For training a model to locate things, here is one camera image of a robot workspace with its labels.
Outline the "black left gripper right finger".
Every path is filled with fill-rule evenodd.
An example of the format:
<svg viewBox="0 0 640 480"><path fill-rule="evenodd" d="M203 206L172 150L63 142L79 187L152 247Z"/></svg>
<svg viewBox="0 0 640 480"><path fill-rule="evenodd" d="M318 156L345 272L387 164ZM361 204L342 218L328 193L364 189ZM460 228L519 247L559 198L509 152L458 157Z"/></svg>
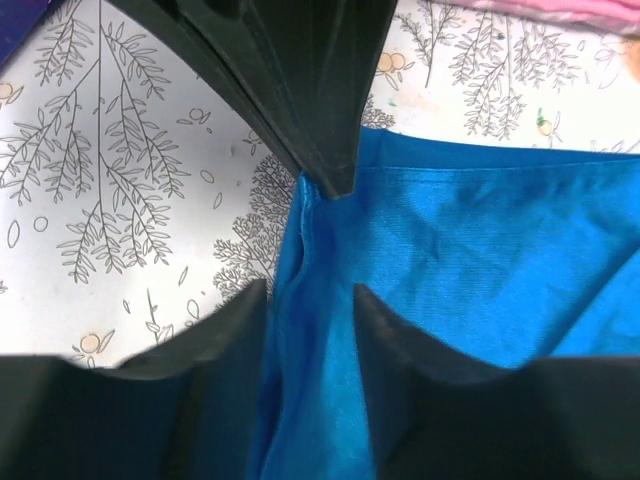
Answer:
<svg viewBox="0 0 640 480"><path fill-rule="evenodd" d="M354 289L354 327L380 479L635 479L639 361L476 360Z"/></svg>

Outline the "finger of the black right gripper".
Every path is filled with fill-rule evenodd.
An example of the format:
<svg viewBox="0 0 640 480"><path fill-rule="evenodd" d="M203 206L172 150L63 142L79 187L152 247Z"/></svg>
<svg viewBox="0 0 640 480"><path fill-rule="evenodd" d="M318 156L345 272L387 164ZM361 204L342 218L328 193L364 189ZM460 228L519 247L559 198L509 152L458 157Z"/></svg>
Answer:
<svg viewBox="0 0 640 480"><path fill-rule="evenodd" d="M282 52L253 1L114 1L213 88L294 173L326 196L329 173L311 137L306 96L296 96Z"/></svg>
<svg viewBox="0 0 640 480"><path fill-rule="evenodd" d="M311 110L311 137L330 195L354 189L361 117L396 4L393 1L253 1L282 52L296 96Z"/></svg>

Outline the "blue satin napkin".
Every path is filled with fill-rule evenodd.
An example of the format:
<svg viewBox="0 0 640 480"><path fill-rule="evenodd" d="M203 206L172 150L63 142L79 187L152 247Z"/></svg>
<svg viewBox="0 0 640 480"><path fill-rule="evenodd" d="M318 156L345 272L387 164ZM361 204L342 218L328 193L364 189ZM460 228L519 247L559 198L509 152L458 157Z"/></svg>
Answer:
<svg viewBox="0 0 640 480"><path fill-rule="evenodd" d="M368 285L481 360L639 350L639 158L364 129L355 191L297 184L252 479L374 475L353 331Z"/></svg>

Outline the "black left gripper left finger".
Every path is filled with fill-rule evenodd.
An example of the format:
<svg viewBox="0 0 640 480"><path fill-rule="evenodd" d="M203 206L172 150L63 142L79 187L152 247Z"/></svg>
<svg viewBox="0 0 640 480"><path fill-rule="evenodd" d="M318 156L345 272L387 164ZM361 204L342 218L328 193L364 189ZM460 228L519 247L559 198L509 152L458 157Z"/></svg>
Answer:
<svg viewBox="0 0 640 480"><path fill-rule="evenodd" d="M114 369L1 360L5 479L241 479L256 422L267 291Z"/></svg>

